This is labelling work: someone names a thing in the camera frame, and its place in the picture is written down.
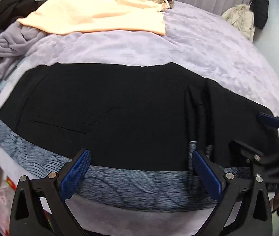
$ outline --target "black cloth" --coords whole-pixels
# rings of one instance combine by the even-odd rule
[[[27,71],[0,109],[0,119],[29,142],[92,165],[148,171],[188,170],[189,141],[214,145],[213,162],[232,166],[238,139],[279,152],[277,130],[256,115],[269,109],[177,64],[41,65]]]
[[[27,17],[45,1],[35,0],[1,0],[0,1],[0,33],[18,18]]]
[[[254,26],[263,29],[268,19],[268,0],[252,0],[250,10],[254,13]]]
[[[104,235],[104,234],[100,234],[100,233],[97,233],[97,232],[91,232],[91,231],[87,231],[87,230],[84,230],[88,236],[109,236],[109,235]]]

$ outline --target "white puffer jacket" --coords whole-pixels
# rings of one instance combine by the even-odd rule
[[[230,8],[222,14],[222,18],[238,29],[250,41],[253,41],[255,32],[254,13],[250,11],[249,5],[240,4]]]

